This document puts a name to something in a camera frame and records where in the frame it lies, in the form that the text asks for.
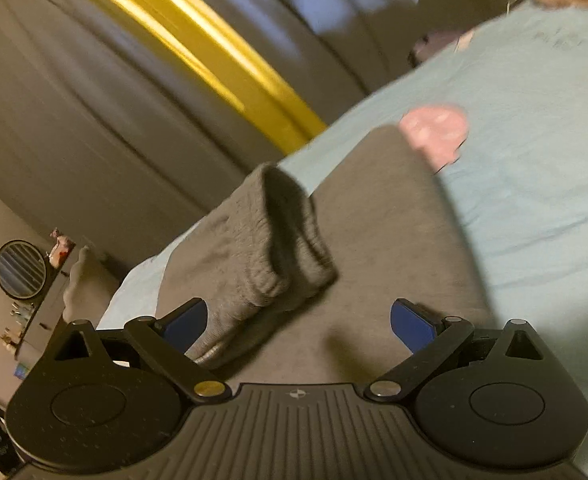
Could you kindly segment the yellow curtain panel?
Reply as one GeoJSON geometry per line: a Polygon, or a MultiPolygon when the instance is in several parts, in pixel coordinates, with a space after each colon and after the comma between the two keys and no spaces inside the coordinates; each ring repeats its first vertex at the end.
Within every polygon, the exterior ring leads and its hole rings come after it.
{"type": "Polygon", "coordinates": [[[162,44],[282,154],[325,123],[204,0],[108,0],[162,44]]]}

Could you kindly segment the light blue bed sheet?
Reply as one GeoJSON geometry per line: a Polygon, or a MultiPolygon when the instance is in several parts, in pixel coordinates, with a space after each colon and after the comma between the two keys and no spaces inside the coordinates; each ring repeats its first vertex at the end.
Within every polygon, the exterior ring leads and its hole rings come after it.
{"type": "MultiPolygon", "coordinates": [[[[493,324],[531,322],[588,399],[588,9],[523,4],[475,28],[467,49],[451,44],[265,165],[310,193],[385,126],[435,174],[493,324]]],[[[161,316],[169,258],[202,220],[127,275],[102,327],[161,316]]],[[[588,474],[588,437],[578,464],[588,474]]]]}

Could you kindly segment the grey knit pants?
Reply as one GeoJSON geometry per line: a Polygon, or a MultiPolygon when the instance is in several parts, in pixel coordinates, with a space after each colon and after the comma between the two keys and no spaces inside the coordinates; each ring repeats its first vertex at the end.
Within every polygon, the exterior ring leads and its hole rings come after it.
{"type": "Polygon", "coordinates": [[[395,126],[376,128],[313,192],[256,169],[172,252],[156,312],[206,302],[189,358],[221,378],[363,384],[409,352],[400,298],[480,327],[493,315],[435,174],[395,126]]]}

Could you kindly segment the round black fan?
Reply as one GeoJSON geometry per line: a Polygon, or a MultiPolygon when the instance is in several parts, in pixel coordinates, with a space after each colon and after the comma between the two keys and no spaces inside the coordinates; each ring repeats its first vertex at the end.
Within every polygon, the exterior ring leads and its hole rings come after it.
{"type": "Polygon", "coordinates": [[[10,240],[0,248],[0,288],[15,300],[31,300],[48,279],[48,262],[27,240],[10,240]]]}

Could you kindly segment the grey curtain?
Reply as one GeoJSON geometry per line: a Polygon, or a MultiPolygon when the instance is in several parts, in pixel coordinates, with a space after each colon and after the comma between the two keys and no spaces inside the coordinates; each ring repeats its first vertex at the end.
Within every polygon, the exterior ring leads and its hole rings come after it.
{"type": "MultiPolygon", "coordinates": [[[[506,0],[204,0],[330,125],[506,0]]],[[[134,266],[282,154],[108,0],[0,0],[0,200],[134,266]]]]}

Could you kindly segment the dark bedside table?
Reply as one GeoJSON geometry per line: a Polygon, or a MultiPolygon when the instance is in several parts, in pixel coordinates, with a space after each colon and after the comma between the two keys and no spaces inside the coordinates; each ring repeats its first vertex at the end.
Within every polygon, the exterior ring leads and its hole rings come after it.
{"type": "Polygon", "coordinates": [[[25,330],[16,352],[17,362],[33,367],[67,318],[70,321],[84,318],[98,326],[117,288],[118,282],[103,269],[80,273],[62,271],[25,330]]]}

